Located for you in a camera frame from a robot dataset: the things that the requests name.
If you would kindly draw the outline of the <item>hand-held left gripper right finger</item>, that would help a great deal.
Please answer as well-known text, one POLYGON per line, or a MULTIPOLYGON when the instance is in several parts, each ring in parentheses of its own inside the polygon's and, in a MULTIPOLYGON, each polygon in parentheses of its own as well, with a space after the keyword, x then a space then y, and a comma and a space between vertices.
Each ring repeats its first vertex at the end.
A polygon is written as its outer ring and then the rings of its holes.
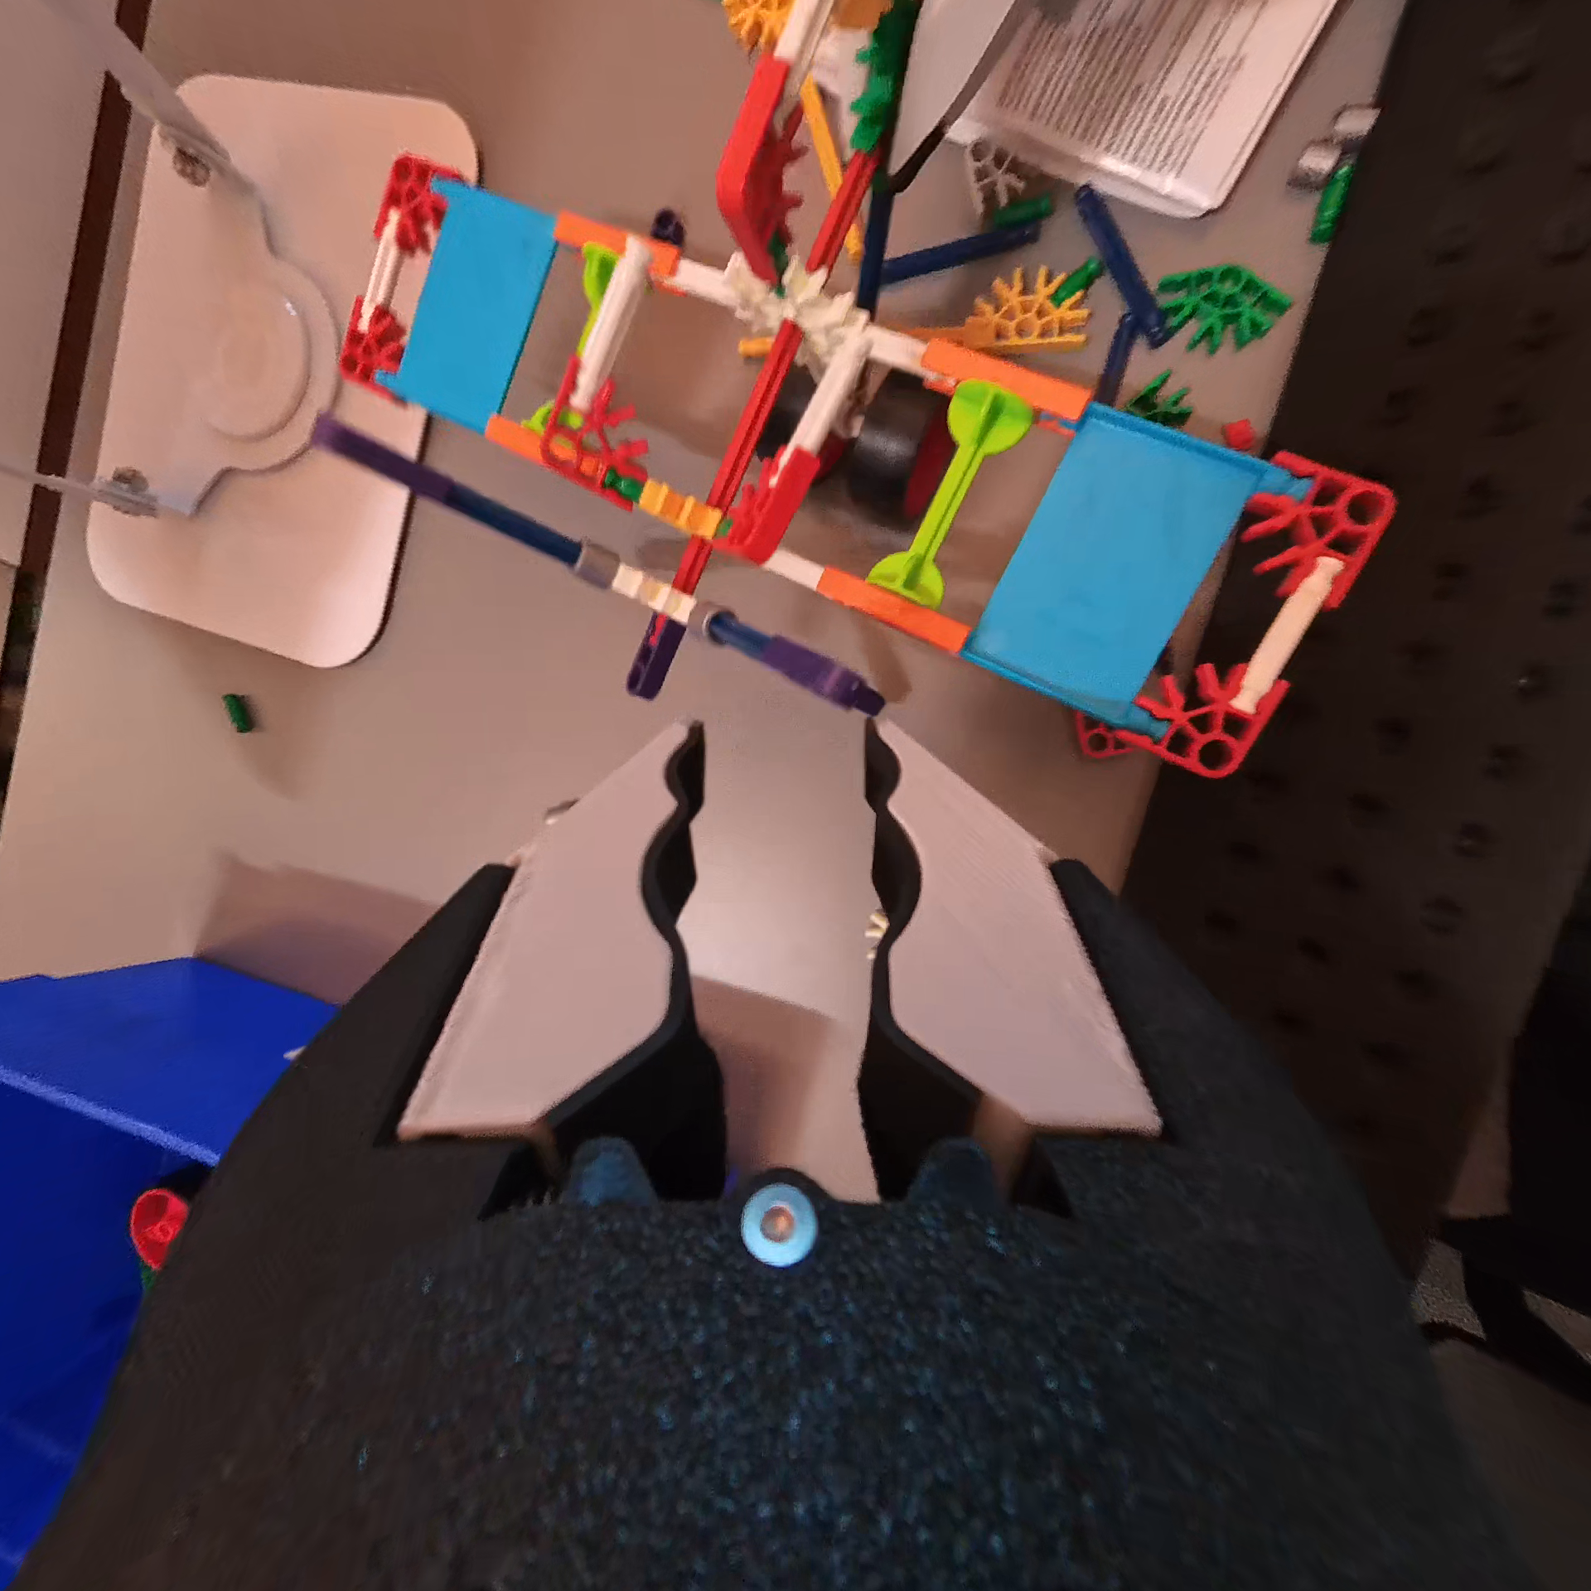
POLYGON ((900 725, 867 731, 878 1017, 1031 1128, 1159 1136, 1056 852, 900 725))

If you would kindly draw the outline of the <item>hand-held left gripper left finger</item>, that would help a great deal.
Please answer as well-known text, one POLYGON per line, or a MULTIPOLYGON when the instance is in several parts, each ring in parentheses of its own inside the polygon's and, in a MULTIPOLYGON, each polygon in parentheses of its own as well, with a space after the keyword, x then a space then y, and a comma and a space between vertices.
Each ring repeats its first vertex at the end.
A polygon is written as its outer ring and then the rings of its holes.
POLYGON ((402 1141, 559 1125, 691 1011, 679 921, 697 883, 704 773, 702 723, 669 723, 514 855, 402 1141))

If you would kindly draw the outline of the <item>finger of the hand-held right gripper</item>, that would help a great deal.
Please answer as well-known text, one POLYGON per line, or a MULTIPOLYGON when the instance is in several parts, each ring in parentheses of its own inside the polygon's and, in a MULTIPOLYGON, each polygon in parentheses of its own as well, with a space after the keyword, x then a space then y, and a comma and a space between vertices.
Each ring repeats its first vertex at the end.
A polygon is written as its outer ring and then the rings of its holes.
POLYGON ((1020 25, 1020 1, 922 3, 888 148, 889 186, 913 181, 1020 25))

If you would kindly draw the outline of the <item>colourful construction toy model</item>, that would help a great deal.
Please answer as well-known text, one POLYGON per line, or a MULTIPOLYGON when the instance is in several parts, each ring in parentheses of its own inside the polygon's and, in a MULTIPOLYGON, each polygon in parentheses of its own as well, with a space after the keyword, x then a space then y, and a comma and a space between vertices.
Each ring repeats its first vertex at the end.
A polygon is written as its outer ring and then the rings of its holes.
POLYGON ((1097 403, 1126 311, 1106 271, 1084 348, 966 348, 994 278, 1098 256, 1078 184, 1029 166, 1021 197, 1056 195, 1034 245, 884 287, 886 258, 990 230, 952 126, 906 188, 888 181, 922 3, 723 9, 752 58, 715 184, 728 261, 690 258, 671 212, 642 236, 438 173, 429 271, 371 382, 624 513, 638 509, 603 492, 607 469, 660 478, 724 509, 726 531, 669 527, 688 549, 664 579, 341 419, 321 417, 314 443, 644 606, 636 698, 695 630, 840 707, 882 709, 855 668, 710 606, 695 586, 719 551, 1071 707, 1089 755, 1234 773, 1393 492, 1097 403))

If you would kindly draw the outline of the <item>building ideas booklet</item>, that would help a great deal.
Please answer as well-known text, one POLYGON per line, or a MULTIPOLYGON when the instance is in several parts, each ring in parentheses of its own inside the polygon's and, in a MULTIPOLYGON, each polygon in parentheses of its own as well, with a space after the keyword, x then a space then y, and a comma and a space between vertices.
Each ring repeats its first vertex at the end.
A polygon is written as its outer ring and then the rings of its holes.
POLYGON ((1335 1, 1031 5, 948 137, 1174 219, 1223 206, 1335 1))

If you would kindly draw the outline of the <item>orange toothed connector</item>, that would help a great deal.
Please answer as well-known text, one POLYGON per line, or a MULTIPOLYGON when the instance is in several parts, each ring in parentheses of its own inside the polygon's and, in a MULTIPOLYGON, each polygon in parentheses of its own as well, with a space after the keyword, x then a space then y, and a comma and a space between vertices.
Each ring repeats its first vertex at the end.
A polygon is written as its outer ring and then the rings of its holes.
POLYGON ((1089 291, 1060 307, 1051 294, 1062 278, 1045 265, 1032 278, 1023 267, 994 278, 961 327, 963 344, 994 353, 1084 348, 1089 338, 1089 291))

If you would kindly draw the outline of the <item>silver metal spacer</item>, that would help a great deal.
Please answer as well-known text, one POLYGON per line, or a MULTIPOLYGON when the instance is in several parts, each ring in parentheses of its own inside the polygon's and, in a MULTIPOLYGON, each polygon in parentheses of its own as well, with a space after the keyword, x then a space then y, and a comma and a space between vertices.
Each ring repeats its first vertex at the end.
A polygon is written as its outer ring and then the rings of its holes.
POLYGON ((1344 104, 1324 137, 1302 148, 1287 175, 1287 188, 1322 192, 1359 155, 1379 117, 1377 104, 1344 104))

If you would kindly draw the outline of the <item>black wheel with red hub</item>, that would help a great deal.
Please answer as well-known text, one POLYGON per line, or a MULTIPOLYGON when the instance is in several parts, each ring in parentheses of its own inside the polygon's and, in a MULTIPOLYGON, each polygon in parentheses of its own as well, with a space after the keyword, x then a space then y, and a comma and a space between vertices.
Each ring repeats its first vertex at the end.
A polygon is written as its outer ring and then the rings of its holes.
POLYGON ((158 1273, 189 1222, 191 1204, 167 1185, 142 1191, 131 1207, 131 1244, 140 1264, 158 1273))

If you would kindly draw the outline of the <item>blue plastic bin with tag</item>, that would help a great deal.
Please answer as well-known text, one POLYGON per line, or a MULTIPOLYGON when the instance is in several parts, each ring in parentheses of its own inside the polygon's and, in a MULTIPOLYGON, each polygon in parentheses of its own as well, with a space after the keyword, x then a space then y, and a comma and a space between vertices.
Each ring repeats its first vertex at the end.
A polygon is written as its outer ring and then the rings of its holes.
POLYGON ((129 1348, 138 1196, 204 1178, 334 1013, 195 958, 2 984, 2 1585, 129 1348))

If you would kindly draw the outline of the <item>white document stand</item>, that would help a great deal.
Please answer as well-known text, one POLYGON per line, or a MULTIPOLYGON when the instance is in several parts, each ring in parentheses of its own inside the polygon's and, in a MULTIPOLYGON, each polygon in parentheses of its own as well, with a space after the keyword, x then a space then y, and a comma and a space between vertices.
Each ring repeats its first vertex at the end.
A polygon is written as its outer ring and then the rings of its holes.
POLYGON ((154 617, 312 667, 362 657, 389 608, 409 487, 312 441, 349 419, 411 463, 427 426, 371 377, 429 265, 438 173, 479 175, 438 98, 237 75, 173 86, 114 3, 44 3, 151 130, 98 458, 4 459, 87 507, 99 586, 154 617))

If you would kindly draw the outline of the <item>black dotted rubber mat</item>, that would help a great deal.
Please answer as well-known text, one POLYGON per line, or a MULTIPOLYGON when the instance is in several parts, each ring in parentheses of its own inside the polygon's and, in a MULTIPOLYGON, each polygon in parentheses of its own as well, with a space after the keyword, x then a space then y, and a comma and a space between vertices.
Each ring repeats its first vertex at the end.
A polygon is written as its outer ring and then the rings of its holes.
POLYGON ((1272 437, 1393 524, 1126 898, 1410 1262, 1588 861, 1590 5, 1410 3, 1272 437))

